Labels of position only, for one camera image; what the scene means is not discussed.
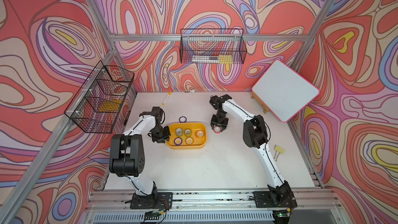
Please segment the red tape roll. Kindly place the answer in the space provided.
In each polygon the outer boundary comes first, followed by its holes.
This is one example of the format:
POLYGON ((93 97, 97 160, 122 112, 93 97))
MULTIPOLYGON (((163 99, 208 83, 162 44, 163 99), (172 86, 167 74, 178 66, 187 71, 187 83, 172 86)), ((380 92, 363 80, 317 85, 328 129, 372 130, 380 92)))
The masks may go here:
POLYGON ((214 131, 216 134, 219 134, 219 133, 222 132, 222 129, 221 129, 220 127, 215 126, 214 129, 213 129, 213 131, 214 131))

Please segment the clear grey tape roll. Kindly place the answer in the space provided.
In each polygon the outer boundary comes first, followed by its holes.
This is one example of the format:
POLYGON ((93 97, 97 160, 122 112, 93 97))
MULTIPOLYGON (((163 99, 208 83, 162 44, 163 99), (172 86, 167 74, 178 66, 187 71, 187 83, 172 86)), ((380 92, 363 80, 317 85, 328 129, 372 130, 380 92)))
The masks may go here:
POLYGON ((175 134, 176 134, 177 137, 181 137, 184 134, 184 130, 182 128, 177 128, 175 130, 175 134))

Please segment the purple tape roll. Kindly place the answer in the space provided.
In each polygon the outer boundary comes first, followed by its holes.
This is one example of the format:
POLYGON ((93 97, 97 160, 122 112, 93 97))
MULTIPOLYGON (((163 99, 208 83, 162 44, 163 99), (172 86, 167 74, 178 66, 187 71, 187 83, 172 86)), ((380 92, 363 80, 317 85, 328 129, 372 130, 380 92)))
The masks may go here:
POLYGON ((185 116, 181 116, 181 117, 179 118, 179 122, 180 122, 180 123, 185 123, 185 122, 187 122, 187 118, 186 118, 185 116))
POLYGON ((180 137, 177 137, 177 138, 174 139, 174 144, 175 144, 175 146, 180 146, 180 145, 182 145, 182 142, 183 142, 183 140, 182 140, 182 138, 180 138, 180 137))

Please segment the yellow plastic storage box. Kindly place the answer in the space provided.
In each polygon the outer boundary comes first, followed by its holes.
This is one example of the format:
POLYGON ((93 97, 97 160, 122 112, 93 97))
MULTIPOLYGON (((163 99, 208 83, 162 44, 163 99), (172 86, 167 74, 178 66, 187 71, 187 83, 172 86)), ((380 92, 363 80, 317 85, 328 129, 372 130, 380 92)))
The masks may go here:
POLYGON ((201 149, 207 143, 207 130, 206 130, 206 126, 203 123, 200 123, 200 122, 185 122, 185 123, 175 122, 175 123, 172 123, 169 125, 169 129, 170 129, 171 136, 170 136, 170 140, 168 142, 166 142, 166 144, 171 149, 201 149), (175 146, 174 139, 177 138, 177 136, 175 134, 175 130, 177 128, 182 128, 183 130, 191 129, 192 135, 190 137, 194 139, 194 142, 192 145, 186 144, 186 138, 188 138, 188 137, 183 134, 183 136, 180 137, 183 140, 182 145, 175 146), (195 136, 195 133, 197 130, 203 130, 205 132, 205 136, 203 138, 198 139, 195 136))

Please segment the orange tape roll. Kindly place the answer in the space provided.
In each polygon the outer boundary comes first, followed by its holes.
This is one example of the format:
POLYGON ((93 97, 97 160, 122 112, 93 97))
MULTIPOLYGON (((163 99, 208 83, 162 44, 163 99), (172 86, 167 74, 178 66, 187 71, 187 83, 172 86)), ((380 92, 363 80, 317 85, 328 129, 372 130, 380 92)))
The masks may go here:
POLYGON ((200 139, 203 138, 205 136, 205 132, 203 130, 197 130, 195 133, 195 136, 200 139))

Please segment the yellow-green tape roll table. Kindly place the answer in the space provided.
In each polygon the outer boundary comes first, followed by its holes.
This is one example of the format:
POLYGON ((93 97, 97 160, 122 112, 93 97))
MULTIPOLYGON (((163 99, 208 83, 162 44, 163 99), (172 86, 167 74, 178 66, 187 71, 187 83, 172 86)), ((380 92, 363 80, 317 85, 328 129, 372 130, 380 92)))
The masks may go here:
POLYGON ((187 136, 187 137, 190 137, 192 135, 191 129, 185 129, 184 130, 184 135, 187 136))

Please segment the yellow-orange tape roll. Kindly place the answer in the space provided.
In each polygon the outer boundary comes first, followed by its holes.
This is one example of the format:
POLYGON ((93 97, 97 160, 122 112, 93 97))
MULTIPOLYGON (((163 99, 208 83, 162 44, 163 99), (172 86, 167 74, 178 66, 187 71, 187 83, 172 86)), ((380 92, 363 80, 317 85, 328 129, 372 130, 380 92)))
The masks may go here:
POLYGON ((186 138, 186 144, 187 144, 187 145, 192 145, 193 142, 194 142, 194 139, 193 139, 193 138, 191 138, 191 137, 186 138))

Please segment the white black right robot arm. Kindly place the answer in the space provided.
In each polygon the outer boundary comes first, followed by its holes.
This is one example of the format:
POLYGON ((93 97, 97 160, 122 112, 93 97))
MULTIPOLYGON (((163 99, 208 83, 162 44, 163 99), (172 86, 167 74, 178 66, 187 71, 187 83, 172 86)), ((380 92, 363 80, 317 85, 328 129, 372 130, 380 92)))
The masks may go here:
POLYGON ((279 207, 285 202, 290 209, 296 208, 297 202, 294 193, 271 155, 268 144, 271 139, 271 131, 263 116, 254 115, 245 110, 228 94, 212 95, 209 103, 217 111, 210 121, 211 129, 216 134, 226 130, 229 121, 227 115, 233 116, 242 124, 243 141, 247 147, 254 149, 269 180, 267 187, 271 204, 279 207))

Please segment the wooden board easel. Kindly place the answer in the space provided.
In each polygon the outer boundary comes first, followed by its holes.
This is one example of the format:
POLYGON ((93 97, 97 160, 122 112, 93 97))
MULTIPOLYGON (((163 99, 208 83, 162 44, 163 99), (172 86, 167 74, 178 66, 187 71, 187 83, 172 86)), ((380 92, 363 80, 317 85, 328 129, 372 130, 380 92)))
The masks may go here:
POLYGON ((268 112, 270 112, 271 110, 267 107, 267 105, 254 93, 251 93, 251 98, 255 99, 263 108, 263 113, 267 114, 268 112))

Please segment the yellow block in left basket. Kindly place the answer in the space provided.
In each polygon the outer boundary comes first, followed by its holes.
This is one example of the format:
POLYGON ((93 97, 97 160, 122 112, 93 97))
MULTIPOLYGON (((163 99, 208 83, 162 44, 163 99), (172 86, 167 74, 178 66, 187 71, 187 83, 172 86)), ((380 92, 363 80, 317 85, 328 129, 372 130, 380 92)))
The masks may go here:
POLYGON ((103 100, 98 107, 100 113, 117 113, 119 112, 122 100, 103 100))

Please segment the items in back basket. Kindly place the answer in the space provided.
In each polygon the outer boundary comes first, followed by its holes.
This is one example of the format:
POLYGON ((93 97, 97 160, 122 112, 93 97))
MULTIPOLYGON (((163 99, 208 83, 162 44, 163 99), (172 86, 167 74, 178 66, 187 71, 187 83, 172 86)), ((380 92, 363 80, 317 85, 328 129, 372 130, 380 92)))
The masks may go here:
POLYGON ((233 64, 234 60, 231 55, 205 56, 194 55, 191 58, 193 63, 212 63, 212 64, 233 64))

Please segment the yellow binder clip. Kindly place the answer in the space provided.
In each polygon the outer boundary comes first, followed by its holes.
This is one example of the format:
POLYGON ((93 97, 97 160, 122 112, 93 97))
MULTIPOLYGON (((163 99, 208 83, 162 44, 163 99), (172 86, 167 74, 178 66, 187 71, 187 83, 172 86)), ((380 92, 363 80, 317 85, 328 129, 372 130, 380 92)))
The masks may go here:
POLYGON ((274 155, 274 160, 277 161, 278 157, 282 154, 285 153, 285 149, 279 145, 275 145, 274 147, 275 155, 274 155))

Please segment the white board pink edge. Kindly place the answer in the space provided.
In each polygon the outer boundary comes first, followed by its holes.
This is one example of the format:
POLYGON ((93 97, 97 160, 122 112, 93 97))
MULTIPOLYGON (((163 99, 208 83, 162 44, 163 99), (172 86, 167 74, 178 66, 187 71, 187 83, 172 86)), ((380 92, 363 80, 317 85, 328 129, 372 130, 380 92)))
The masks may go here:
POLYGON ((272 63, 252 92, 281 122, 288 122, 320 93, 317 87, 281 61, 272 63))

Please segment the green circuit board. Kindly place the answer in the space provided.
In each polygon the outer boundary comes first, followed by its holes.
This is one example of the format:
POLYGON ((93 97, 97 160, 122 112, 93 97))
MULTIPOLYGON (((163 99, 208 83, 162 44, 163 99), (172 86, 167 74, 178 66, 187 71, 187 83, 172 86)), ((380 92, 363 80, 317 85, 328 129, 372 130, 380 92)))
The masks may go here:
POLYGON ((144 220, 158 220, 164 214, 163 211, 161 212, 146 212, 144 214, 144 220))

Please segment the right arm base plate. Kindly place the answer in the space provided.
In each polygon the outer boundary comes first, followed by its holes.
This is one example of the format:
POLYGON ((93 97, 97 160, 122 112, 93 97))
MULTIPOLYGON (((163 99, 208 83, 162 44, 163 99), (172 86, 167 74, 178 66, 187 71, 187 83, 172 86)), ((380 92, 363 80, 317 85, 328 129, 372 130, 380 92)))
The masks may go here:
POLYGON ((271 191, 254 191, 252 199, 257 208, 290 208, 297 207, 295 196, 292 194, 279 195, 271 191))

